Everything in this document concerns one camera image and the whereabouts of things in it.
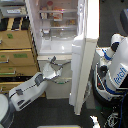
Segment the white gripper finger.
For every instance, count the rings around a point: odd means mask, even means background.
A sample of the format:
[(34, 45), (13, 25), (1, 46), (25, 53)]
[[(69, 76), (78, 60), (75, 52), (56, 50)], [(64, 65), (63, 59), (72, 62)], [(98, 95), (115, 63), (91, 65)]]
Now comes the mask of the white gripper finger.
[(51, 63), (51, 64), (55, 64), (55, 60), (56, 60), (56, 57), (53, 56), (53, 57), (51, 58), (51, 60), (50, 60), (50, 63)]
[(61, 64), (60, 68), (63, 68), (66, 64), (69, 64), (69, 63), (71, 63), (71, 61)]

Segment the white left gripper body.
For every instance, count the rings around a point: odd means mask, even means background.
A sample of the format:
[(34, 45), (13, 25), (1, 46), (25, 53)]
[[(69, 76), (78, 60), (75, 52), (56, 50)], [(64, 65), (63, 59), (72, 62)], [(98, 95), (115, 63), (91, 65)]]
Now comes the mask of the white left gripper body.
[(59, 77), (62, 74), (62, 66), (59, 65), (59, 69), (55, 70), (50, 63), (46, 63), (43, 68), (43, 78), (46, 80), (52, 80)]

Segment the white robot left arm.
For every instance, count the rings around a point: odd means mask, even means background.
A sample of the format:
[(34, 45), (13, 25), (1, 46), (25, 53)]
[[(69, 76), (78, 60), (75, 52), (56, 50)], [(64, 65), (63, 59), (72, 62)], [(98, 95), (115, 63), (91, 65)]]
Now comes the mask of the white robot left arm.
[(44, 65), (42, 72), (37, 72), (31, 79), (12, 88), (9, 95), (0, 94), (0, 128), (9, 128), (14, 119), (14, 112), (21, 111), (39, 96), (48, 86), (48, 81), (57, 78), (62, 73), (62, 64), (59, 69), (53, 68), (56, 65), (56, 57)]

